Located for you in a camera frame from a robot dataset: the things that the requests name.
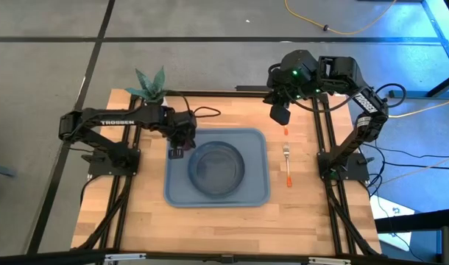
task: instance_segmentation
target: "blue plastic tray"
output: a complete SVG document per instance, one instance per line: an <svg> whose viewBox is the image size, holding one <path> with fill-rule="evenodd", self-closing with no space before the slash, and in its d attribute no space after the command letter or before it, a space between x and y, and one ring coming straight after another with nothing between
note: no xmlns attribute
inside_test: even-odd
<svg viewBox="0 0 449 265"><path fill-rule="evenodd" d="M164 198L178 208L252 207L269 200L269 165L266 140L256 129L197 130L197 149L211 141L234 146L244 159L245 173L239 186L226 196L213 197L199 191L188 176L188 164L196 149L184 152L182 159L167 159Z"/></svg>

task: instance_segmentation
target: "potted plant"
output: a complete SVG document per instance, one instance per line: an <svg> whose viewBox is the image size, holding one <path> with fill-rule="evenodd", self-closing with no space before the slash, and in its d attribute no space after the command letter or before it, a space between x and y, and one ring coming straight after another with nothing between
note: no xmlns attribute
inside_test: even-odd
<svg viewBox="0 0 449 265"><path fill-rule="evenodd" d="M167 91L163 89L166 75L164 74L164 66L160 68L159 72L154 76L154 81L149 81L148 77L138 69L136 76L138 77L141 89L126 88L125 90L132 95L140 96L144 99L145 105L161 105L164 102L164 96Z"/></svg>

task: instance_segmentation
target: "gray floor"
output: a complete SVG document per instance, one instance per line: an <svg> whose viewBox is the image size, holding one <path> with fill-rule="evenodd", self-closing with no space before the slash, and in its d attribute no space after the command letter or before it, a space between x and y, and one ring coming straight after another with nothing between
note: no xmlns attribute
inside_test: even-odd
<svg viewBox="0 0 449 265"><path fill-rule="evenodd" d="M440 14L439 24L449 38L445 6L429 3ZM289 4L300 14L347 30L358 29L388 5L352 0L290 0ZM106 6L107 0L0 1L0 36L96 36ZM283 1L125 0L117 1L107 36L334 35L289 15ZM357 35L362 36L436 34L420 4L398 3L374 27ZM18 173L13 179L0 176L0 255L24 251L60 144L58 119L76 101L92 48L92 43L0 43L0 164ZM399 82L409 90L426 91L449 77L449 58L439 44L105 43L85 106L104 107L111 88L137 87L135 67L154 74L164 66L166 87L176 90L233 90L237 85L263 85L266 68L294 49L308 49L315 57L352 56L361 66L364 79L375 87ZM391 114L437 103L409 100L392 109ZM350 109L355 118L358 108L351 105ZM449 155L449 105L404 119L390 119L378 145L418 155ZM370 171L377 171L378 154L368 147L363 150L376 158ZM396 163L428 165L437 161L388 152L385 156ZM388 180L411 170L386 166L383 175ZM40 251L69 248L86 171L80 153L70 152ZM380 195L417 211L449 208L449 172L430 170L409 176L383 186ZM431 251L431 245L423 247L423 240L420 237L420 244L413 243L421 246L415 250Z"/></svg>

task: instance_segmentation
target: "wooden tabletop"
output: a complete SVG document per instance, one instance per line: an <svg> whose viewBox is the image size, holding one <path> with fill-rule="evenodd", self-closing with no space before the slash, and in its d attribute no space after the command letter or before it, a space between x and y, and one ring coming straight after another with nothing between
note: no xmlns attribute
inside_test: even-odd
<svg viewBox="0 0 449 265"><path fill-rule="evenodd" d="M107 108L127 109L130 95L114 89ZM330 96L330 105L344 97ZM183 99L166 98L169 106L185 110ZM121 249L143 252L334 255L328 203L318 177L317 135L312 112L292 105L289 135L269 117L270 105L256 98L188 97L191 109L209 106L221 116L198 121L198 128L251 127L266 137L270 191L268 203L252 208L174 208L163 197L166 140L158 132L141 132L141 164L132 181ZM324 126L324 115L321 115ZM347 106L332 112L336 140L352 131ZM120 141L123 127L103 127L103 136ZM293 187L286 187L283 142L290 143ZM86 240L105 215L112 177L100 177L85 191L72 247ZM381 251L370 201L359 183L345 181L350 217L371 247ZM110 228L113 243L116 220ZM343 250L347 240L339 220Z"/></svg>

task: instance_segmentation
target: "fork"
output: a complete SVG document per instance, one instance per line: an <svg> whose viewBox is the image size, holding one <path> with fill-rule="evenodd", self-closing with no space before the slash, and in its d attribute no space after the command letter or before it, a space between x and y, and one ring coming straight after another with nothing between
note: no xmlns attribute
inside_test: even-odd
<svg viewBox="0 0 449 265"><path fill-rule="evenodd" d="M291 187L291 177L290 177L290 162L289 162L289 156L290 156L290 144L289 142L285 142L283 145L283 155L285 156L286 160L286 186Z"/></svg>

